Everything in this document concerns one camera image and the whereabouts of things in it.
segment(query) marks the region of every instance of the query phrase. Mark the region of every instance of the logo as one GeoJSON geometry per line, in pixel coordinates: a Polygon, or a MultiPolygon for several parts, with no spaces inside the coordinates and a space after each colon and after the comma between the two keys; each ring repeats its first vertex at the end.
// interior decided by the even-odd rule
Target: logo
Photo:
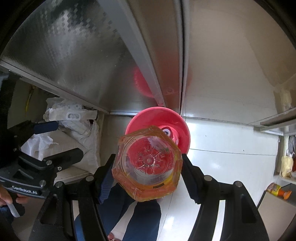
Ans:
{"type": "Polygon", "coordinates": [[[25,192],[25,193],[30,193],[30,194],[38,195],[38,193],[36,191],[27,190],[27,189],[23,189],[23,188],[18,188],[18,187],[15,187],[15,186],[12,186],[12,188],[14,190],[17,190],[17,191],[21,191],[21,192],[25,192]]]}

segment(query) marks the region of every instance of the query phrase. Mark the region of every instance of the pink bucket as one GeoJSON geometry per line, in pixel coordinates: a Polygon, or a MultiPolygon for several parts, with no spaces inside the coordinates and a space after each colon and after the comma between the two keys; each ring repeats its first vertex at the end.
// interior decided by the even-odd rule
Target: pink bucket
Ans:
{"type": "Polygon", "coordinates": [[[188,153],[190,132],[186,122],[178,113],[160,106],[142,110],[129,122],[126,135],[149,126],[157,126],[162,129],[176,143],[182,153],[188,153]]]}

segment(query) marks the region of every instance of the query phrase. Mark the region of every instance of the screw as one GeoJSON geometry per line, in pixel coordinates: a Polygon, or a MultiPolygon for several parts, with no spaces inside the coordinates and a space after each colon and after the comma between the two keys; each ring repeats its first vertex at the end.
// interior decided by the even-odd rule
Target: screw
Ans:
{"type": "Polygon", "coordinates": [[[240,182],[240,181],[236,181],[236,182],[235,182],[235,185],[236,185],[237,187],[240,188],[240,187],[242,187],[242,182],[240,182]]]}
{"type": "Polygon", "coordinates": [[[44,187],[46,185],[46,181],[45,180],[41,180],[39,182],[39,186],[44,187]]]}
{"type": "Polygon", "coordinates": [[[88,182],[91,182],[94,179],[94,176],[89,175],[85,178],[85,180],[87,180],[88,182]]]}
{"type": "Polygon", "coordinates": [[[57,187],[57,188],[60,188],[61,186],[63,186],[63,182],[57,182],[56,184],[55,184],[55,186],[57,187]]]}
{"type": "Polygon", "coordinates": [[[204,176],[204,179],[205,179],[206,181],[210,182],[210,181],[212,180],[212,177],[209,176],[209,175],[205,175],[205,176],[204,176]]]}

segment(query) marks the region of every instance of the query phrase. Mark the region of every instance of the hand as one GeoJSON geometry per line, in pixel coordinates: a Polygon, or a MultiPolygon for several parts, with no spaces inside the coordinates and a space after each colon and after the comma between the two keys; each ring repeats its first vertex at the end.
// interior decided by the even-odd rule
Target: hand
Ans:
{"type": "MultiPolygon", "coordinates": [[[[16,202],[20,204],[25,204],[28,202],[29,197],[17,194],[16,202]]],[[[0,185],[0,207],[3,205],[12,204],[12,198],[9,195],[8,191],[0,185]]]]}

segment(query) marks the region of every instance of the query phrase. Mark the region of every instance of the person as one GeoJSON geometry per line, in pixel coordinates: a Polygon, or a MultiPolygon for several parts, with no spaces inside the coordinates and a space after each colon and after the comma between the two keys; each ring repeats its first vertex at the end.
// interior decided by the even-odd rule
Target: person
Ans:
{"type": "MultiPolygon", "coordinates": [[[[109,234],[135,200],[117,183],[101,205],[97,206],[105,233],[109,234]]],[[[156,241],[161,218],[157,200],[138,202],[122,241],[156,241]]],[[[78,241],[84,241],[80,216],[75,219],[78,241]]]]}

